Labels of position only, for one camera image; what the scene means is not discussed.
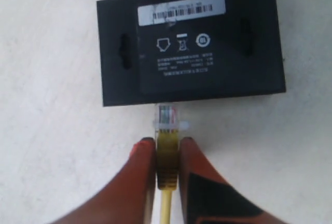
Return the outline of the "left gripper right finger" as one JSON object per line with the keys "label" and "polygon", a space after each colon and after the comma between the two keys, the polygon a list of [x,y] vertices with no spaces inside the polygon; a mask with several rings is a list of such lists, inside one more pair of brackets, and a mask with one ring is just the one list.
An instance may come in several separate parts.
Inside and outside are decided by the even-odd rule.
{"label": "left gripper right finger", "polygon": [[194,139],[179,144],[184,223],[280,223],[245,198],[211,165]]}

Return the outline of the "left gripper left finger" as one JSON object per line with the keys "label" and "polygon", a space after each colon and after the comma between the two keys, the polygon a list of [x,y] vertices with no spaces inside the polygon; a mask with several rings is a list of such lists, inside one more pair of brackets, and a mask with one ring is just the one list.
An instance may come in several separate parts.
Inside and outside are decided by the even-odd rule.
{"label": "left gripper left finger", "polygon": [[122,169],[94,197],[56,223],[151,223],[156,180],[156,143],[137,142]]}

